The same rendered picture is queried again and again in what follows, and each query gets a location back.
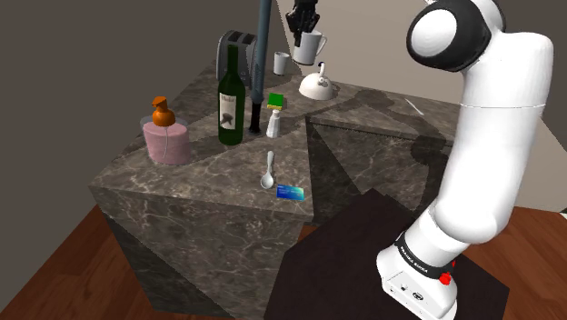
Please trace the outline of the green wine bottle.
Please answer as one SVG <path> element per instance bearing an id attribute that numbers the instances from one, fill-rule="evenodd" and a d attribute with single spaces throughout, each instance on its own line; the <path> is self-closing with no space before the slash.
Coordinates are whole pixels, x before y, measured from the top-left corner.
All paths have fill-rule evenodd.
<path id="1" fill-rule="evenodd" d="M 244 136 L 245 86 L 239 75 L 239 47 L 227 46 L 227 71 L 218 85 L 218 139 L 238 145 Z"/>

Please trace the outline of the blue card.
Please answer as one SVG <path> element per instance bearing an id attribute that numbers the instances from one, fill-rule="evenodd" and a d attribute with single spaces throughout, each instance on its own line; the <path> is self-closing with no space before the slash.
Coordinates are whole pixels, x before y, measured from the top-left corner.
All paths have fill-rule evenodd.
<path id="1" fill-rule="evenodd" d="M 301 187 L 279 184 L 276 188 L 276 196 L 288 200 L 303 201 L 304 191 Z"/>

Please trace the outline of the grey toaster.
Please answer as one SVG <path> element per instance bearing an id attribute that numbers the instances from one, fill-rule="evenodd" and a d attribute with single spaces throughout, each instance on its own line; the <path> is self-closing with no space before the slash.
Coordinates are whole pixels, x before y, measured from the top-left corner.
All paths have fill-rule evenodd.
<path id="1" fill-rule="evenodd" d="M 253 88 L 254 63 L 256 58 L 257 36 L 235 30 L 229 30 L 219 39 L 216 51 L 216 79 L 220 81 L 227 72 L 228 46 L 235 45 L 239 49 L 238 74 L 243 83 Z"/>

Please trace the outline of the white dome kettle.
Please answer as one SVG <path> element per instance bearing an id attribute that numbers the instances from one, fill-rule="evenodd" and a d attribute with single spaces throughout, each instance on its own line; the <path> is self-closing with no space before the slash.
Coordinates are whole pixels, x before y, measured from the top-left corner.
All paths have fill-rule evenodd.
<path id="1" fill-rule="evenodd" d="M 332 81 L 325 74 L 325 63 L 318 64 L 319 71 L 306 76 L 299 86 L 299 92 L 310 99 L 327 101 L 333 98 Z"/>

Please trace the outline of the dark robot stand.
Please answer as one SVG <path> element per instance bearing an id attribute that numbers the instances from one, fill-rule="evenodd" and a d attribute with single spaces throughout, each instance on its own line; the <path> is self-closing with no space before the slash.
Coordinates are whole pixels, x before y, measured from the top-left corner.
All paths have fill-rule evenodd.
<path id="1" fill-rule="evenodd" d="M 264 320 L 503 320 L 508 287 L 466 247 L 370 190 L 284 254 Z"/>

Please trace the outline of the white spoon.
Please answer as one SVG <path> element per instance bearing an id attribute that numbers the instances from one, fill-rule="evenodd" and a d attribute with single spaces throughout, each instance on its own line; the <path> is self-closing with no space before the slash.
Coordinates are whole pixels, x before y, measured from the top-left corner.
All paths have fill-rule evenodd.
<path id="1" fill-rule="evenodd" d="M 272 167 L 274 161 L 274 152 L 269 151 L 266 158 L 266 172 L 261 178 L 261 187 L 263 189 L 270 189 L 274 185 L 274 178 L 272 176 Z"/>

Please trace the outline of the pink soap dispenser orange pump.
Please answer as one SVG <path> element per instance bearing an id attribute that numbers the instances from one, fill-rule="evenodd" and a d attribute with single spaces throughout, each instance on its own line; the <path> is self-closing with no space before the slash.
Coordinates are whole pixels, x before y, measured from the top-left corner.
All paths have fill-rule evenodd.
<path id="1" fill-rule="evenodd" d="M 152 106 L 153 113 L 140 121 L 148 155 L 156 163 L 187 165 L 191 154 L 188 124 L 176 117 L 165 96 L 156 96 Z"/>

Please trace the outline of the white mug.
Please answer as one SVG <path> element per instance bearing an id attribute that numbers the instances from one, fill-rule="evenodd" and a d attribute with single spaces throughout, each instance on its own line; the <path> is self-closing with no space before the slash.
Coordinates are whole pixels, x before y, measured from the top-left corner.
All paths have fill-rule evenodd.
<path id="1" fill-rule="evenodd" d="M 300 44 L 293 48 L 293 60 L 299 65 L 313 65 L 326 42 L 327 37 L 317 30 L 302 32 Z"/>

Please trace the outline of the white salt shaker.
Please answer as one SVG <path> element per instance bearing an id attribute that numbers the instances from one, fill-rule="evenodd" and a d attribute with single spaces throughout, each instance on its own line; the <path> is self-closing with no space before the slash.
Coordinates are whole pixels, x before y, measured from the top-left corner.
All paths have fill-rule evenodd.
<path id="1" fill-rule="evenodd" d="M 279 130 L 280 130 L 280 111 L 277 109 L 274 109 L 270 119 L 269 119 L 269 123 L 266 129 L 266 136 L 270 137 L 270 138 L 276 138 L 279 135 Z"/>

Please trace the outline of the small white cup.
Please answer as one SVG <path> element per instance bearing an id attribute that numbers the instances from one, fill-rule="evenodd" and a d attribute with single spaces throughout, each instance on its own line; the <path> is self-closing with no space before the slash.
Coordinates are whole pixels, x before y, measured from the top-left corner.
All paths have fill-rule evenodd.
<path id="1" fill-rule="evenodd" d="M 285 52 L 275 52 L 274 53 L 274 74 L 275 75 L 285 75 L 287 62 L 290 55 Z"/>

